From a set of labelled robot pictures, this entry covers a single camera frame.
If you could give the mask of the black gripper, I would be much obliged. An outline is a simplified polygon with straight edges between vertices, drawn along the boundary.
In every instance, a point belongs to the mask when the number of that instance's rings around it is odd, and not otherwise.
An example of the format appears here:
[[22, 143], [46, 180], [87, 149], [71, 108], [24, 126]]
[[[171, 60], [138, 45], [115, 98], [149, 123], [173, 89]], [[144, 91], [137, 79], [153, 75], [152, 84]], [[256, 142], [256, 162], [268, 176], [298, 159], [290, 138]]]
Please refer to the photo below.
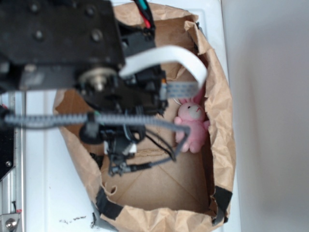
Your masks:
[[[163, 114], [168, 103], [164, 88], [166, 74], [159, 65], [148, 68], [126, 79], [117, 76], [108, 78], [103, 91], [93, 91], [84, 96], [85, 102], [95, 111], [91, 119], [85, 123], [79, 132], [84, 143], [104, 144], [110, 164], [108, 173], [131, 173], [151, 168], [150, 163], [131, 164], [128, 159], [135, 156], [135, 146], [145, 138], [166, 153], [169, 145], [163, 147], [158, 143], [160, 136], [146, 128], [139, 119], [141, 116], [155, 116]], [[110, 116], [115, 120], [117, 116], [136, 116], [138, 125], [127, 122], [95, 122], [94, 116]]]

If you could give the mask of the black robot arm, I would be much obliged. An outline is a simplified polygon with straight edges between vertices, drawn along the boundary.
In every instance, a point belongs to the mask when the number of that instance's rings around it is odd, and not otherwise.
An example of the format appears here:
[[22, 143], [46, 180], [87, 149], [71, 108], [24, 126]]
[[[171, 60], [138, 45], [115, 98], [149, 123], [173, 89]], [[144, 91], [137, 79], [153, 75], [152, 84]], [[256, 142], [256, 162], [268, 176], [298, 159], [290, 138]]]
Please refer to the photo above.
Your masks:
[[148, 118], [167, 107], [167, 84], [155, 56], [149, 4], [134, 1], [143, 28], [120, 22], [109, 0], [3, 0], [0, 3], [0, 91], [75, 89], [94, 112], [17, 116], [1, 107], [1, 136], [82, 125], [88, 144], [106, 142], [109, 173], [149, 169], [127, 164], [130, 146], [148, 136]]

